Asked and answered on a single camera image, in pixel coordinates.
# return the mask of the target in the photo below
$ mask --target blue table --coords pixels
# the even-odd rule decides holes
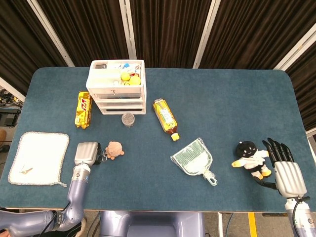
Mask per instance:
[[[311,210],[316,208],[315,166],[290,78],[275,70],[146,69],[147,114],[127,128],[121,116],[104,116],[95,104],[86,130],[74,124],[77,96],[89,68],[42,68],[35,72],[0,180],[0,206],[62,208],[68,188],[17,186],[7,176],[19,139],[28,131],[70,136],[61,181],[70,183],[77,144],[119,141],[125,155],[93,166],[85,209],[155,211],[284,212],[277,191],[257,185],[243,168],[232,168],[240,140],[271,137],[292,150],[306,181]],[[180,140],[165,134],[152,109],[163,97],[174,113]],[[213,156],[217,186],[188,176],[170,156],[201,137]]]

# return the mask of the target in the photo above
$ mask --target white towel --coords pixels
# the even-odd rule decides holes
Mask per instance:
[[[60,182],[69,136],[62,133],[26,132],[22,135],[8,181],[17,185],[54,185]]]

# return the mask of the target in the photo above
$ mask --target tennis ball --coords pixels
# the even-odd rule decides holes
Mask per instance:
[[[139,76],[132,76],[129,80],[130,85],[140,85],[140,77]]]
[[[123,81],[128,81],[129,79],[130,79],[130,76],[129,76],[129,74],[128,73],[122,73],[121,75],[120,75],[120,78],[123,80]]]

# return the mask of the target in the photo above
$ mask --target yellow package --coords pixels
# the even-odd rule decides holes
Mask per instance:
[[[157,99],[154,101],[153,107],[165,133],[170,134],[173,141],[179,140],[180,137],[177,133],[178,124],[167,102],[161,98]]]
[[[86,129],[91,121],[92,99],[88,91],[80,91],[76,111],[75,125]]]

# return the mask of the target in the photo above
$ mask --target white box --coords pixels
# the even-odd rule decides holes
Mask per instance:
[[[121,85],[121,65],[140,65],[140,85]],[[144,60],[92,61],[86,87],[104,115],[146,113],[146,75]]]

